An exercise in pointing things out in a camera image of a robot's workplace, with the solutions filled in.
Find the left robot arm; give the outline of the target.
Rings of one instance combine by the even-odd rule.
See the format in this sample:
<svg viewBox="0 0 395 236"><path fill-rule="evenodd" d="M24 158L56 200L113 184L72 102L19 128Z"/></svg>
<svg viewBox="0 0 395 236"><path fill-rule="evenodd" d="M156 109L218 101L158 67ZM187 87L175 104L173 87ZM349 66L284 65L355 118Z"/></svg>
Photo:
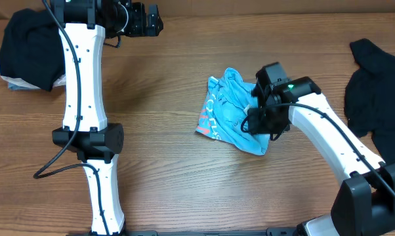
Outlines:
<svg viewBox="0 0 395 236"><path fill-rule="evenodd" d="M157 5L133 1L51 1L64 50L66 108L55 145L77 155L89 187L93 212L89 235L126 235L119 201L117 162L124 130L106 117L102 95L105 40L156 37L163 30Z"/></svg>

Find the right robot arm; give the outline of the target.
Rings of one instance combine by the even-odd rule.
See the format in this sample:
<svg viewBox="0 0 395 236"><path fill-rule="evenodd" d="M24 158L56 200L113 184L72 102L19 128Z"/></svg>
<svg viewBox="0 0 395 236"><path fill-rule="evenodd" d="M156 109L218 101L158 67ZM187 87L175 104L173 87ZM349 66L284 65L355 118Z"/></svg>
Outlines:
<svg viewBox="0 0 395 236"><path fill-rule="evenodd" d="M395 230L395 163L365 147L340 120L311 78L288 78L279 62L255 75L257 106L241 124L251 135L277 140L291 125L301 130L332 169L340 189L329 214L267 235L384 235Z"/></svg>

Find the light blue t-shirt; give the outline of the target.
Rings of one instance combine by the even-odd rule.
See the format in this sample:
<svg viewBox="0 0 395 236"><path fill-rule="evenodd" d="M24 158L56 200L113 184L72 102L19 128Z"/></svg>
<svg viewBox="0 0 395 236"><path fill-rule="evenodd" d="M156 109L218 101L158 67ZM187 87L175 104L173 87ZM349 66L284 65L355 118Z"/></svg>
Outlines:
<svg viewBox="0 0 395 236"><path fill-rule="evenodd" d="M257 106L257 99L251 96L254 87L254 83L245 82L234 68L227 68L220 78L210 76L196 132L233 144L244 152L265 155L270 136L241 130L247 112Z"/></svg>

